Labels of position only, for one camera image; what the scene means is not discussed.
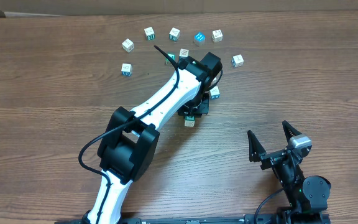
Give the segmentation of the wooden block far left upper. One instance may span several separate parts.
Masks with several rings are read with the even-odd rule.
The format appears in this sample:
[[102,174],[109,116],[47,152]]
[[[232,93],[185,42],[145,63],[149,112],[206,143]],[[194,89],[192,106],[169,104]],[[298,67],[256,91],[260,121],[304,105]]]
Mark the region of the wooden block far left upper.
[[130,39],[126,39],[122,43],[122,48],[129,53],[134,49],[134,43]]

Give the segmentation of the wooden block umbrella right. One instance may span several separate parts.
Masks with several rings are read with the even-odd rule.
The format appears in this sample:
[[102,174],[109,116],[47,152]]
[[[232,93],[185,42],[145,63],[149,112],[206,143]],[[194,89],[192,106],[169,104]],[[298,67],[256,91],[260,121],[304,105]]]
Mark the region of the wooden block umbrella right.
[[241,67],[244,64],[244,59],[241,54],[235,55],[232,57],[231,63],[234,68]]

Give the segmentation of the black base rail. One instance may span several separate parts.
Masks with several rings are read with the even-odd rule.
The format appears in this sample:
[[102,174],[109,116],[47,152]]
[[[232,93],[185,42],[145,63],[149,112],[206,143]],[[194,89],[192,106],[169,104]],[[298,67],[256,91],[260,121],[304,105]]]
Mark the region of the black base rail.
[[[322,223],[322,224],[330,224],[329,215],[322,215],[321,221],[318,221],[317,218],[306,218],[301,216],[294,215],[294,219],[289,223]],[[284,221],[276,218],[274,214],[261,214],[257,216],[257,223],[262,224],[273,224],[273,223],[285,223]],[[86,223],[81,219],[79,220],[71,220],[64,222],[55,222],[59,224],[80,224]],[[121,218],[118,224],[253,224],[254,223],[254,215],[247,214],[243,217],[214,217],[214,218],[166,218],[166,219],[146,219],[141,220],[140,218]]]

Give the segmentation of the green number four block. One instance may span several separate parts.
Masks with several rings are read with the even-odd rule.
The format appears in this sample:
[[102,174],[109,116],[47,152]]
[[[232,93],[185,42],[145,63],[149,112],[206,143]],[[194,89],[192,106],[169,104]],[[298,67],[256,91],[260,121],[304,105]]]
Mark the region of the green number four block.
[[185,127],[193,127],[195,125],[194,116],[185,116]]

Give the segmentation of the leaf block blue side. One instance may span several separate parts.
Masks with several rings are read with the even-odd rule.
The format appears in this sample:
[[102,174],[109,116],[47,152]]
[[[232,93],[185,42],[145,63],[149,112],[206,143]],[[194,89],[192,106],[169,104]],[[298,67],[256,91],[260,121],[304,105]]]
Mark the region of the leaf block blue side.
[[180,49],[180,53],[178,54],[179,58],[187,58],[189,55],[188,49]]

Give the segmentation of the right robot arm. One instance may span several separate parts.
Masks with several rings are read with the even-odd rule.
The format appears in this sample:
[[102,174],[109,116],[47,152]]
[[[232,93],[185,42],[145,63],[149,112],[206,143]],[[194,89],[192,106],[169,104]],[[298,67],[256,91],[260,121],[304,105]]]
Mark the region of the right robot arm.
[[[268,154],[256,135],[249,130],[249,160],[260,162],[262,170],[272,169],[281,189],[269,195],[246,219],[251,223],[330,223],[328,208],[331,183],[326,178],[313,175],[305,177],[300,168],[312,148],[311,139],[295,129],[288,121],[282,122],[287,146]],[[276,213],[261,215],[262,207],[274,196],[284,192],[289,206],[277,208]]]

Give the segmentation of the cardboard backdrop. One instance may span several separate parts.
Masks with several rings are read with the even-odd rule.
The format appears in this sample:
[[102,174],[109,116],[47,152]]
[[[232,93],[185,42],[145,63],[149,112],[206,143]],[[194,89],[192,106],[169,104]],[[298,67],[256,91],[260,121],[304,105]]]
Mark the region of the cardboard backdrop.
[[0,0],[0,17],[358,10],[358,0]]

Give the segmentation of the wooden block top right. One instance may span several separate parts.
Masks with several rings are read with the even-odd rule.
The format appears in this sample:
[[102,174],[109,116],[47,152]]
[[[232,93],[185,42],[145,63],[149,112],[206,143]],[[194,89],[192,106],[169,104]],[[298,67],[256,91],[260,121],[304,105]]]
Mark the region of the wooden block top right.
[[223,33],[220,29],[212,31],[212,40],[214,43],[223,40]]

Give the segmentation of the blue top wooden block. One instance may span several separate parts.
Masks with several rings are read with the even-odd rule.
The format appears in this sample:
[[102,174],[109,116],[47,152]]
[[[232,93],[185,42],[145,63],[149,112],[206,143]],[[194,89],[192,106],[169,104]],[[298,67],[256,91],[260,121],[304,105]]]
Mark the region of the blue top wooden block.
[[201,47],[206,41],[206,37],[203,33],[199,32],[194,36],[194,43],[198,46]]

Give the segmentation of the wooden block blue side left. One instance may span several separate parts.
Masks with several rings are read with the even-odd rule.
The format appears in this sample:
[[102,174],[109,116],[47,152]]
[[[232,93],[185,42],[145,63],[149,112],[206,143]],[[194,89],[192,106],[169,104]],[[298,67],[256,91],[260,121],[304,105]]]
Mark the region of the wooden block blue side left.
[[121,67],[121,73],[124,76],[130,77],[132,75],[132,65],[129,63],[123,63]]

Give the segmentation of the wooden block green side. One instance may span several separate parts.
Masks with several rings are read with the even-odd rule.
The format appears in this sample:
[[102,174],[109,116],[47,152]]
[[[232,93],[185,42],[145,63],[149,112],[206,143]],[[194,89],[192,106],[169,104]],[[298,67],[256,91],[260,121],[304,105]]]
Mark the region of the wooden block green side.
[[155,32],[152,27],[147,27],[144,29],[146,40],[154,40]]

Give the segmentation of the wooden block teal side top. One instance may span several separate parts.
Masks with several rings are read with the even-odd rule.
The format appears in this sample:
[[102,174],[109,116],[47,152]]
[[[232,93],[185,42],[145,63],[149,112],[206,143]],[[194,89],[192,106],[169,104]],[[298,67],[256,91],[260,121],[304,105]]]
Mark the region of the wooden block teal side top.
[[169,32],[169,39],[174,42],[177,42],[179,37],[180,37],[180,30],[173,27]]

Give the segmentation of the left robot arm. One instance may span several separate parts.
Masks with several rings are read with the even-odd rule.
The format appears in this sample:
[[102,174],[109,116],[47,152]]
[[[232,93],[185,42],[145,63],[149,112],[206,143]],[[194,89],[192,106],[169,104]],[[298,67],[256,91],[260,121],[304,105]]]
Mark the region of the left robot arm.
[[131,183],[146,172],[155,154],[160,128],[175,114],[200,118],[209,111],[209,91],[221,78],[221,59],[207,53],[201,61],[192,57],[169,59],[175,71],[169,81],[147,101],[131,110],[119,107],[105,133],[86,144],[100,142],[101,186],[94,207],[82,223],[118,223]]

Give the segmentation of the wooden block blue T side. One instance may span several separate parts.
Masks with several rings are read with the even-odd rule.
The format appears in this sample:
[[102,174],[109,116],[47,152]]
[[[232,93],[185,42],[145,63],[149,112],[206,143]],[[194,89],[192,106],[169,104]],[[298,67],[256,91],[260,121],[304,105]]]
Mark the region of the wooden block blue T side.
[[220,97],[220,91],[218,86],[213,87],[210,91],[209,91],[210,97],[211,99],[218,99]]

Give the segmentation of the green number seven block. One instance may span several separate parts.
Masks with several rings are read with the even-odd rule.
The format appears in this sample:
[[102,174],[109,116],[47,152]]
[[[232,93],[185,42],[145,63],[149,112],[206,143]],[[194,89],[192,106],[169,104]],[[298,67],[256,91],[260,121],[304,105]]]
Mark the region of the green number seven block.
[[176,65],[177,64],[176,63],[176,55],[171,54],[171,53],[168,53],[167,55],[168,55],[169,58],[165,59],[165,64],[166,65],[172,65],[172,66]]

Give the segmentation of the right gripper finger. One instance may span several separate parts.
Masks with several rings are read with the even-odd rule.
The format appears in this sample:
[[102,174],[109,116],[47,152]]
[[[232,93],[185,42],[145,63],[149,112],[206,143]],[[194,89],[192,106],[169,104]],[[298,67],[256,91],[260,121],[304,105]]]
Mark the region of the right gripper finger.
[[251,162],[260,162],[261,158],[266,155],[264,147],[251,130],[248,130],[247,137],[249,141],[249,160]]
[[295,129],[288,121],[282,122],[283,130],[289,144],[298,144],[299,138],[302,138],[302,133]]

